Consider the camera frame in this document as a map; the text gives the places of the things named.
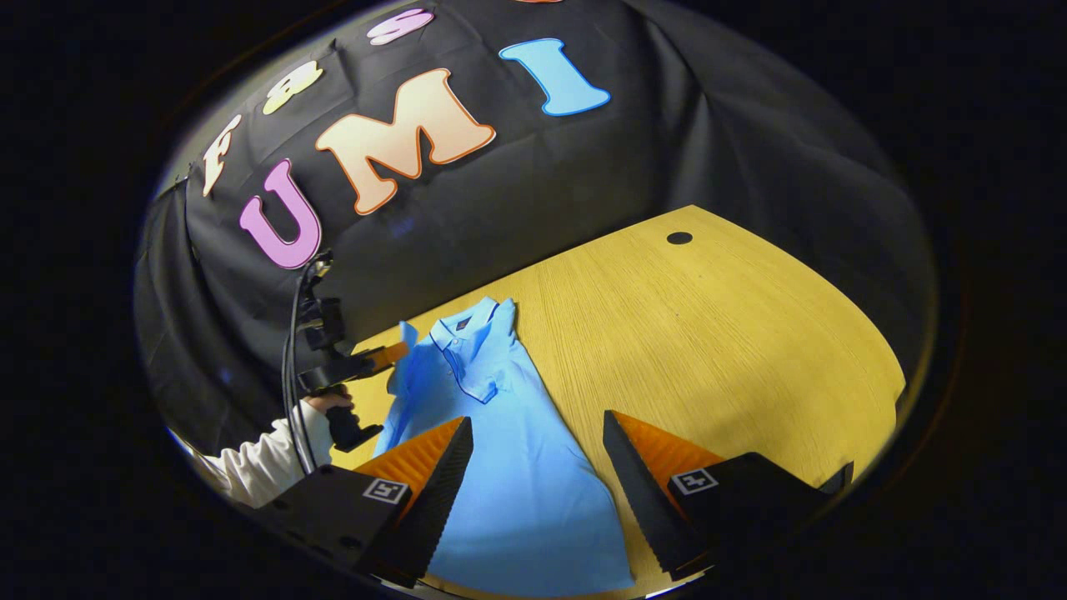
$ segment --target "wooden table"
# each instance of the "wooden table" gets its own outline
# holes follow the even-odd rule
[[[684,244],[667,241],[687,232]],[[515,301],[515,329],[563,421],[619,510],[636,585],[670,588],[641,536],[601,441],[616,409],[731,458],[755,451],[812,486],[848,461],[859,475],[895,425],[904,374],[874,325],[778,248],[687,206],[547,258],[409,322],[421,335],[484,297]],[[394,344],[399,328],[356,350]],[[382,423],[382,375],[349,384],[362,423]],[[375,442],[333,461],[354,468]],[[428,575],[446,591],[498,596]]]

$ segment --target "letter m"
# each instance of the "letter m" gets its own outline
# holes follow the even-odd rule
[[[355,190],[355,211],[369,215],[397,192],[395,179],[382,179],[373,160],[415,179],[423,173],[419,132],[430,139],[430,162],[459,160],[493,141],[496,131],[480,125],[448,88],[446,68],[403,82],[397,90],[393,123],[349,114],[319,136],[315,147],[330,151]]]

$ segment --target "black backdrop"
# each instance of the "black backdrop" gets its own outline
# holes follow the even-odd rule
[[[15,68],[28,69],[12,80],[32,82],[9,96],[25,126],[9,173],[11,263],[22,283],[12,314],[30,349],[11,374],[23,390],[10,400],[19,435],[7,454],[17,597],[359,595],[193,485],[136,367],[125,290],[149,170],[163,159],[148,131],[209,75],[206,65],[315,7],[255,4],[46,6],[11,21],[9,44],[25,50]],[[928,215],[954,225],[944,241],[961,257],[966,334],[955,369],[935,374],[951,401],[920,402],[937,427],[914,424],[917,443],[893,462],[908,468],[883,473],[889,490],[870,490],[774,571],[719,589],[1041,596],[1057,464],[1025,442],[1030,423],[1050,416],[1032,400],[1062,388],[1051,373],[1064,337],[1051,311],[1050,233],[1063,207],[1047,201],[1062,190],[1053,175],[1063,144],[1052,135],[1062,23],[1041,2],[971,3],[966,13],[775,4],[707,10],[829,89],[889,151]],[[917,454],[905,452],[918,442]]]
[[[187,179],[148,211],[134,310],[154,397],[208,455],[253,441],[280,419],[280,348],[293,271],[272,264],[238,224],[253,195],[285,239],[297,235],[266,174],[292,177],[319,215],[336,262],[319,293],[344,302],[364,340],[480,285],[618,228],[688,204],[763,237],[856,303],[889,342],[907,380],[920,363],[935,274],[907,187],[862,127],[815,83],[759,45],[660,0],[419,0],[417,35],[372,46],[394,9],[313,38],[261,68],[273,78],[226,111],[192,120],[210,139],[234,114],[223,175],[203,198],[206,143],[177,156]],[[583,75],[612,94],[603,107],[541,112],[522,67],[495,57],[556,36]],[[265,91],[293,66],[327,75],[264,116]],[[397,177],[397,195],[353,214],[354,193],[319,135],[359,112],[388,122],[397,88],[430,68],[495,139],[471,156]],[[393,175],[381,172],[381,176]],[[302,352],[298,362],[315,360]]]

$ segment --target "white sleeve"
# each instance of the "white sleeve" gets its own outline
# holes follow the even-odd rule
[[[298,407],[292,417],[299,423]],[[330,463],[330,421],[324,414],[301,400],[299,410],[304,414],[312,453],[319,467]],[[259,508],[304,478],[300,460],[289,439],[289,422],[278,419],[271,423],[274,430],[259,436],[256,443],[244,442],[239,448],[226,448],[219,457],[206,456],[213,471],[218,472],[224,493],[230,499]]]

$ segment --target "purple letter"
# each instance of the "purple letter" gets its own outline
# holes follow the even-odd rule
[[[412,9],[376,25],[367,32],[367,37],[373,37],[370,41],[371,46],[381,46],[415,31],[431,20],[433,20],[432,14],[423,13],[423,9]]]
[[[285,159],[277,163],[267,175],[264,188],[269,192],[277,193],[278,198],[289,209],[289,214],[296,219],[300,233],[297,239],[285,241],[278,237],[277,232],[267,221],[264,216],[264,203],[259,196],[253,196],[244,205],[241,212],[241,228],[252,234],[259,248],[267,253],[277,266],[283,269],[298,269],[307,263],[319,249],[322,240],[322,227],[319,225],[319,217],[315,209],[304,200],[304,194],[297,189],[297,184],[289,176],[292,163]]]

